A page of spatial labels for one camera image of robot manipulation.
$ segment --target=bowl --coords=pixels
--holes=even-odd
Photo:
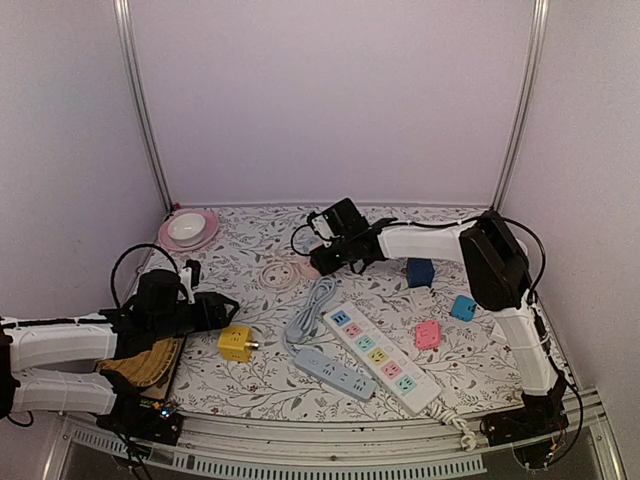
[[[199,213],[185,213],[169,223],[168,233],[177,245],[190,247],[202,240],[206,223]]]

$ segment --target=table surface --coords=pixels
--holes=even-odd
[[[219,354],[218,332],[190,335],[178,365],[171,397],[186,412],[233,417],[312,422],[380,421],[410,418],[393,395],[382,388],[362,403],[297,370],[283,343],[287,322],[305,304],[312,280],[304,276],[289,238],[312,206],[221,207],[220,231],[213,243],[186,254],[174,254],[182,264],[188,258],[202,263],[198,290],[223,293],[241,304],[235,325],[250,326],[261,348],[250,363],[227,362]],[[398,217],[439,222],[466,218],[477,209],[431,207],[364,207],[374,221]],[[270,268],[267,280],[292,278],[288,290],[265,286],[260,273]],[[331,310],[345,301],[354,303],[442,387],[439,401],[459,414],[520,405],[520,374],[507,346],[489,338],[495,319],[478,307],[472,322],[449,314],[458,295],[470,296],[464,266],[434,260],[434,303],[417,311],[407,286],[406,261],[378,262],[364,275],[348,269],[336,274],[337,291],[326,305]],[[154,252],[146,270],[168,267]],[[437,349],[419,351],[415,326],[436,319],[442,327]],[[364,372],[355,358],[322,322],[308,345]],[[552,354],[565,363],[555,341]]]

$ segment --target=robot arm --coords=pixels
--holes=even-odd
[[[199,276],[199,263],[189,260],[179,272],[142,275],[137,293],[120,308],[78,318],[0,318],[0,418],[31,410],[82,411],[103,416],[102,426],[127,435],[148,425],[149,409],[141,409],[137,390],[120,374],[36,367],[130,358],[159,340],[228,326],[239,304],[215,292],[194,293]]]
[[[492,444],[549,433],[566,426],[562,395],[566,382],[549,358],[550,340],[531,293],[529,261],[505,220],[493,211],[443,227],[382,219],[369,225],[350,199],[308,224],[324,240],[310,252],[322,275],[349,265],[362,273],[374,261],[397,258],[463,262],[475,301],[494,312],[522,377],[524,409],[486,418]],[[526,424],[527,428],[514,428]]]

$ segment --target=leaf pattern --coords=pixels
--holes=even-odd
[[[291,251],[289,238],[308,213],[318,208],[218,208],[220,231],[215,241],[197,252],[174,255],[179,264],[188,258],[202,263],[198,290],[216,291],[240,302],[234,324],[250,326],[261,344],[250,363],[233,363],[223,360],[218,352],[218,332],[190,335],[171,392],[172,400],[183,410],[318,422],[409,418],[394,396],[384,389],[376,390],[375,397],[367,403],[354,400],[297,370],[284,348],[283,330],[305,304],[312,285],[299,264],[304,259]],[[451,221],[478,212],[397,206],[362,210],[372,221],[397,217],[424,222]],[[300,245],[309,243],[303,232]],[[299,273],[293,277],[294,285],[286,291],[261,288],[260,272],[274,262]],[[492,315],[478,308],[470,323],[449,315],[458,295],[470,296],[463,265],[434,260],[434,266],[433,304],[421,311],[411,301],[405,278],[406,262],[400,260],[377,262],[364,275],[353,274],[346,268],[341,270],[336,274],[338,291],[326,308],[333,309],[345,301],[354,303],[410,358],[431,373],[443,389],[441,400],[458,413],[519,405],[520,375],[513,356],[508,347],[489,339],[495,323]],[[154,252],[146,270],[158,267],[169,265]],[[436,349],[419,351],[414,345],[415,327],[430,319],[440,322],[442,343]],[[306,340],[306,346],[367,374],[322,322],[315,335]],[[565,365],[555,342],[552,355],[558,365]]]

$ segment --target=yellow plug adapter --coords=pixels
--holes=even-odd
[[[220,332],[218,349],[220,355],[230,362],[247,363],[251,360],[251,353],[260,347],[253,341],[253,332],[249,327],[227,327]]]

